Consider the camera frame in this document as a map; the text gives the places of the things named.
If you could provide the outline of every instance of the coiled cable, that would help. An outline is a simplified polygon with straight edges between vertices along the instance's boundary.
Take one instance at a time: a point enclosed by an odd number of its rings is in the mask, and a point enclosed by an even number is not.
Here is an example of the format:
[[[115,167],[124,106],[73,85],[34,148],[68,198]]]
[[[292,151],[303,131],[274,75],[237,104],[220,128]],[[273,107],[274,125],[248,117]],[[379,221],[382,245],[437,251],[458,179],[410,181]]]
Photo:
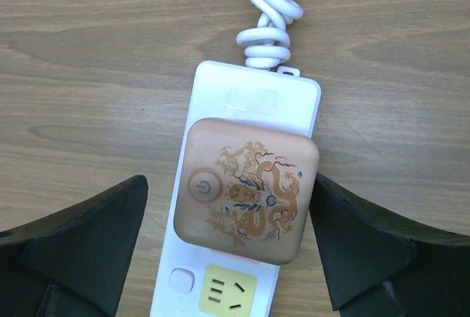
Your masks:
[[[256,27],[241,31],[236,42],[245,48],[246,66],[269,70],[290,59],[286,27],[302,17],[303,9],[293,0],[250,1],[262,14]]]

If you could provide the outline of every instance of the power strip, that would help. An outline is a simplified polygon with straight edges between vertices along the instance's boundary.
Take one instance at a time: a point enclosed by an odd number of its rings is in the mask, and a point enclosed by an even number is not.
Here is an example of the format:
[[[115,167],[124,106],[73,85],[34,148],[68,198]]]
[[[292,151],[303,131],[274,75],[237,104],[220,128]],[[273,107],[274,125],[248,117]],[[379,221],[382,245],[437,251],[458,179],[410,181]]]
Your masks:
[[[213,61],[202,62],[198,66],[153,294],[151,317],[214,316],[200,310],[203,287],[206,286],[206,270],[213,266],[255,277],[253,303],[250,314],[246,316],[269,315],[280,266],[188,244],[175,233],[173,217],[187,133],[196,121],[218,117],[312,136],[320,96],[318,83],[300,77],[297,69],[280,66],[277,72],[271,72]]]

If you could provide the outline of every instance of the wood grain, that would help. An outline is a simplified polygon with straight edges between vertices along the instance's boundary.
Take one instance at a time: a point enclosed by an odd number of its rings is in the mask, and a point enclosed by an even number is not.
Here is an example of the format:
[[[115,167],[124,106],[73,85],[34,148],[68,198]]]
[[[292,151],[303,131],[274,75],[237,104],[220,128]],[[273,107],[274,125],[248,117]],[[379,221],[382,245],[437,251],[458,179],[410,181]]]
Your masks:
[[[290,65],[323,88],[320,171],[470,234],[470,1],[297,1]],[[248,0],[1,0],[0,230],[144,174],[118,315],[148,316],[193,73],[242,64],[235,36],[258,15]],[[310,223],[272,315],[338,315]]]

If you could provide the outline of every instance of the dragon illustration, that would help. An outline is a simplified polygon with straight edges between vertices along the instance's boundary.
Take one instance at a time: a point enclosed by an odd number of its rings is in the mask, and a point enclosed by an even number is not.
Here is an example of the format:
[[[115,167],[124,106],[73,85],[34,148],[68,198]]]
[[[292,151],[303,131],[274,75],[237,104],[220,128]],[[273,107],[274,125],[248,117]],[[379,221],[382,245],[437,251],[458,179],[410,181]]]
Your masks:
[[[247,142],[234,152],[224,147],[220,156],[223,160],[216,165],[234,179],[228,189],[230,202],[220,209],[211,207],[206,221],[232,236],[235,244],[253,238],[279,240],[281,228],[284,233],[292,231],[299,180],[285,169],[295,165],[270,153],[260,142]]]

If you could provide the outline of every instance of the yellow outlet cover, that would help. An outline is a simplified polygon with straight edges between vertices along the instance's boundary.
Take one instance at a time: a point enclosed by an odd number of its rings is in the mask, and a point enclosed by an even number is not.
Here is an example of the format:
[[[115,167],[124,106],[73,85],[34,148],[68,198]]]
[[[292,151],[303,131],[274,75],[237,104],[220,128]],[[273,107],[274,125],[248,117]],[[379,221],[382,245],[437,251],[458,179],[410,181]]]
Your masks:
[[[250,317],[257,284],[251,275],[209,265],[199,310],[218,317]]]

